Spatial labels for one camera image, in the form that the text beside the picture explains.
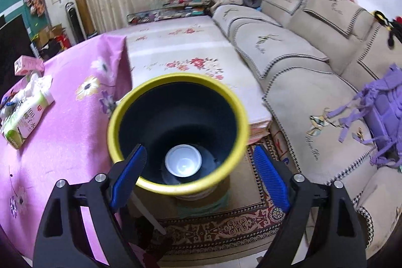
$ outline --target pink box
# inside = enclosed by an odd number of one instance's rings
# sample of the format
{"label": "pink box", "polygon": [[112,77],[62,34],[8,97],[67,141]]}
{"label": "pink box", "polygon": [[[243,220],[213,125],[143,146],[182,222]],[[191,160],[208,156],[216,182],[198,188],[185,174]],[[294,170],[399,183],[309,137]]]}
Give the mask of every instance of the pink box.
{"label": "pink box", "polygon": [[15,75],[27,75],[29,72],[36,70],[43,72],[43,60],[30,56],[21,56],[14,63]]}

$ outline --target white plastic cup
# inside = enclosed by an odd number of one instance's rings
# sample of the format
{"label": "white plastic cup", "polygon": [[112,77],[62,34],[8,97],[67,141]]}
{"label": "white plastic cup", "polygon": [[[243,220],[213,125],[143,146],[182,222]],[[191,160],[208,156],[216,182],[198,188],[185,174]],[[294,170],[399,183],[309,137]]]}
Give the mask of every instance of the white plastic cup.
{"label": "white plastic cup", "polygon": [[174,146],[165,156],[166,169],[177,177],[189,177],[198,172],[202,164],[200,152],[189,144]]}

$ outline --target floor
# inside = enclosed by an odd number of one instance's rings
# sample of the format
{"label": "floor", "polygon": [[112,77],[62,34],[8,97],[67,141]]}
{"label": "floor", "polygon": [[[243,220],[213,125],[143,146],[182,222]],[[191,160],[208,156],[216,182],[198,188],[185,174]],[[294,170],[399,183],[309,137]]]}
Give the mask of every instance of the floor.
{"label": "floor", "polygon": [[[303,239],[300,243],[299,249],[297,250],[297,253],[293,260],[293,263],[302,261],[306,256],[307,249],[308,249],[307,238],[304,235]],[[223,263],[217,263],[215,265],[200,265],[200,266],[191,267],[191,268],[255,268],[255,267],[257,267],[257,264],[258,264],[257,258],[263,257],[265,253],[266,253],[266,251],[263,251],[263,252],[260,252],[260,253],[254,254],[254,255],[250,255],[248,257],[244,257],[244,258],[237,259],[237,260],[227,261],[227,262],[223,262]],[[24,258],[24,259],[32,266],[31,260],[29,260],[27,258]]]}

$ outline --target yellow rim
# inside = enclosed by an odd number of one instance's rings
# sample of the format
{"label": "yellow rim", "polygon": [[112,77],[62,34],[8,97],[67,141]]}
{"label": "yellow rim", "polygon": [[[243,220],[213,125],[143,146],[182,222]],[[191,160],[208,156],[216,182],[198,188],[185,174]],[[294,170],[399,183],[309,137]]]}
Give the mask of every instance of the yellow rim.
{"label": "yellow rim", "polygon": [[136,87],[134,90],[131,90],[121,100],[121,103],[117,106],[117,108],[113,112],[107,130],[107,146],[113,163],[117,163],[124,160],[124,157],[121,153],[119,146],[118,135],[121,121],[128,108],[136,99],[138,99],[141,95],[143,95],[150,89],[172,82],[197,83],[218,92],[222,97],[225,98],[225,100],[232,108],[237,124],[237,137],[234,146],[232,148],[232,151],[230,152],[227,159],[222,163],[222,165],[220,165],[220,167],[215,169],[208,176],[191,183],[180,184],[177,186],[153,183],[142,177],[140,177],[137,181],[137,185],[139,187],[146,189],[148,191],[152,191],[159,194],[179,196],[179,195],[188,195],[201,192],[207,188],[213,187],[214,185],[218,184],[221,180],[226,178],[244,156],[249,136],[249,128],[248,128],[248,119],[243,104],[240,102],[237,96],[232,92],[232,90],[230,90],[226,85],[218,82],[215,79],[212,79],[210,77],[201,74],[172,73],[162,75],[160,77],[148,80],[145,83],[141,84],[140,86]]}

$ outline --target television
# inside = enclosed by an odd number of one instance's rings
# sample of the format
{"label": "television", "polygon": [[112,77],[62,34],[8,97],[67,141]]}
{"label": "television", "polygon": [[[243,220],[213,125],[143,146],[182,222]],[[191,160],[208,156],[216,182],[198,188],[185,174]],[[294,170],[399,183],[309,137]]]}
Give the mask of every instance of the television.
{"label": "television", "polygon": [[21,76],[14,75],[14,62],[21,55],[35,57],[31,50],[31,40],[25,28],[23,17],[19,15],[0,28],[1,98],[22,79]]}
{"label": "television", "polygon": [[4,15],[0,16],[0,28],[5,25],[6,23],[6,18],[4,17]]}

